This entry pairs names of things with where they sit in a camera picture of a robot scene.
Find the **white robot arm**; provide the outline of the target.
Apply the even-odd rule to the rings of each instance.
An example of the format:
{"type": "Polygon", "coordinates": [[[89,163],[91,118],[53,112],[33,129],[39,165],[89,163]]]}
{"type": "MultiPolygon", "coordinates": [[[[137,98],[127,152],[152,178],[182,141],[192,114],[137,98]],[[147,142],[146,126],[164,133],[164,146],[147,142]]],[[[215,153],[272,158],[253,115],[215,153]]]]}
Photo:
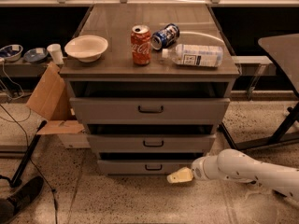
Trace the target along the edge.
{"type": "Polygon", "coordinates": [[[198,158],[190,167],[182,167],[167,176],[171,184],[194,179],[256,182],[299,201],[298,169],[257,161],[235,149],[224,149],[218,155],[198,158]]]}

